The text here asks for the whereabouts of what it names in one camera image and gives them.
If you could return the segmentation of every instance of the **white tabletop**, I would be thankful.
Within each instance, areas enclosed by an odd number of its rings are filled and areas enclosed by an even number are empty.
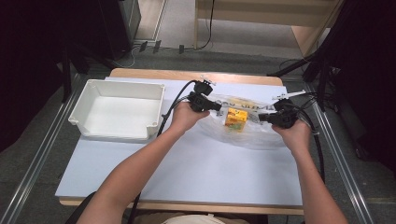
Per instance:
[[[115,78],[162,83],[162,112],[168,110],[186,81]],[[235,95],[268,104],[285,87],[217,84],[213,93]],[[96,191],[111,170],[144,144],[96,141],[81,136],[55,193],[58,197],[86,197]],[[220,142],[199,125],[179,139],[142,191],[141,202],[235,203],[302,205],[297,168],[284,145],[248,149]]]

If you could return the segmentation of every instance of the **person's right arm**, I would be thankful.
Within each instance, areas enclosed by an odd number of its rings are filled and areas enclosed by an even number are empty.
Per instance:
[[[309,153],[311,130],[303,121],[297,120],[289,129],[273,126],[279,133],[297,163],[303,196],[306,223],[347,223],[347,219],[332,198]]]

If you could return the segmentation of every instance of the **transparent plastic packaging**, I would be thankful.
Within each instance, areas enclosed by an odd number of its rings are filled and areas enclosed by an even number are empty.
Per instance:
[[[198,121],[198,125],[209,137],[234,146],[258,150],[285,146],[281,136],[272,129],[272,124],[259,121],[260,113],[276,112],[271,105],[229,95],[211,94],[207,98],[222,105],[219,112],[211,110],[208,117]],[[243,131],[237,132],[225,126],[229,108],[247,111]]]

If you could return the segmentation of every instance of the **yellow package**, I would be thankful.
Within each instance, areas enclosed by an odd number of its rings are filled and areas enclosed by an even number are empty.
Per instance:
[[[225,120],[225,126],[230,131],[242,132],[245,127],[245,123],[248,120],[248,112],[245,110],[239,110],[234,108],[228,108],[227,118]]]

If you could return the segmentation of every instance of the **white plastic bin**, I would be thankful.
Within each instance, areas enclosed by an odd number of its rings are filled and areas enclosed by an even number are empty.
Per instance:
[[[163,84],[90,79],[69,121],[100,139],[146,140],[158,131]]]

